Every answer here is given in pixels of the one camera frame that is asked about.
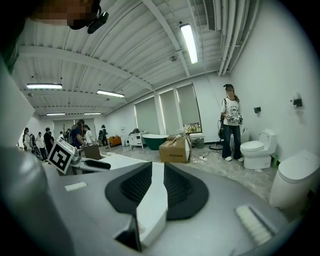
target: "tiled floor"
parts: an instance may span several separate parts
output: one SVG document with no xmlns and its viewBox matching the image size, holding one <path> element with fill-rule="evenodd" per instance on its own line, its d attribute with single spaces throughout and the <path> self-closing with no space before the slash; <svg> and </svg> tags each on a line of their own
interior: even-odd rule
<svg viewBox="0 0 320 256">
<path fill-rule="evenodd" d="M 199 159 L 199 157 L 205 156 L 209 151 L 211 150 L 208 145 L 205 145 L 204 148 L 193 148 L 191 161 L 189 163 L 183 163 L 183 165 L 235 180 L 265 201 L 269 200 L 271 186 L 274 181 L 277 168 L 263 169 L 262 172 L 248 170 L 244 168 L 243 162 L 236 160 L 227 162 L 222 159 L 220 153 L 216 152 L 209 153 L 209 155 L 205 157 L 207 158 L 206 161 Z M 113 152 L 116 154 L 122 154 L 126 157 L 160 163 L 159 152 L 152 151 L 148 147 L 145 147 L 144 149 L 141 147 L 134 147 L 131 151 L 128 146 L 122 147 L 121 145 L 115 146 L 111 149 L 104 149 L 103 147 L 100 147 L 100 152 L 102 154 L 105 154 L 105 152 Z"/>
</svg>

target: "green bathtub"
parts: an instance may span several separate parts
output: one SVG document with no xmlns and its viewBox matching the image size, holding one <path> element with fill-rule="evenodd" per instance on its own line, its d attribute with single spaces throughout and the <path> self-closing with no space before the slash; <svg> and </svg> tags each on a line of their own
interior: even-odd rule
<svg viewBox="0 0 320 256">
<path fill-rule="evenodd" d="M 151 150 L 159 150 L 159 146 L 167 141 L 169 135 L 144 134 L 142 135 L 144 142 Z"/>
</svg>

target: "toilet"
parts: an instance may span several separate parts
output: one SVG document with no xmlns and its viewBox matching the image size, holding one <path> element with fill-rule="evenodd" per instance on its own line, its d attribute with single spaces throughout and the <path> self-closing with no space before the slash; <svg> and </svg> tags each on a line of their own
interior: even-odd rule
<svg viewBox="0 0 320 256">
<path fill-rule="evenodd" d="M 270 205 L 300 214 L 309 191 L 317 187 L 319 171 L 320 158 L 305 149 L 282 161 L 272 184 Z"/>
<path fill-rule="evenodd" d="M 265 129 L 260 133 L 259 140 L 241 144 L 240 151 L 244 157 L 244 168 L 264 169 L 271 165 L 271 154 L 276 151 L 277 135 Z"/>
</svg>

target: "window blind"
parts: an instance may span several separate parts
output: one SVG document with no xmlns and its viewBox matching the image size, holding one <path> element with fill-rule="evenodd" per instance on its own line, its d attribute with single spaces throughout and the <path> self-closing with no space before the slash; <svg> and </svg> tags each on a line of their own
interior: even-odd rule
<svg viewBox="0 0 320 256">
<path fill-rule="evenodd" d="M 200 122 L 198 103 L 194 86 L 188 84 L 176 89 L 182 115 L 183 125 Z"/>
<path fill-rule="evenodd" d="M 140 131 L 146 131 L 149 134 L 160 134 L 154 97 L 135 104 L 135 113 Z"/>
<path fill-rule="evenodd" d="M 180 128 L 178 112 L 175 103 L 174 90 L 169 90 L 160 94 L 161 107 L 164 119 L 165 132 L 167 135 L 178 133 Z"/>
</svg>

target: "air vent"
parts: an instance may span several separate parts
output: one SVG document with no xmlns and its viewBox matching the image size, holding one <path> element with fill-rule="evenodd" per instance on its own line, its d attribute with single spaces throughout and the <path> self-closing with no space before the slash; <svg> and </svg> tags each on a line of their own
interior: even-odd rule
<svg viewBox="0 0 320 256">
<path fill-rule="evenodd" d="M 221 0 L 203 0 L 206 21 L 211 31 L 222 29 Z"/>
</svg>

